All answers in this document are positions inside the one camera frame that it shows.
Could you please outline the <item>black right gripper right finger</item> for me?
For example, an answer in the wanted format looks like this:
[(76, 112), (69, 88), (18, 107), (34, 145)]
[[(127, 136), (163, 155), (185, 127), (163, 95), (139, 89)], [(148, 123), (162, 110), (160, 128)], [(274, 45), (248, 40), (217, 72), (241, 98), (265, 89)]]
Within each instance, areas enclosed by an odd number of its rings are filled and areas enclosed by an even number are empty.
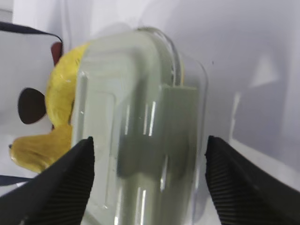
[(209, 136), (206, 183), (223, 225), (298, 225), (300, 193)]

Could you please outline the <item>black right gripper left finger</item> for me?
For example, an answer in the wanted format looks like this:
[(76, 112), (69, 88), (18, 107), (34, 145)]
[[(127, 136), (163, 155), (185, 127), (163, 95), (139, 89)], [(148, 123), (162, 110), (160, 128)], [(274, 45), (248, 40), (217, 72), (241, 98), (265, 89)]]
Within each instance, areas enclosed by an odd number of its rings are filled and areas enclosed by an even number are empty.
[(0, 198), (2, 225), (79, 225), (94, 181), (92, 137)]

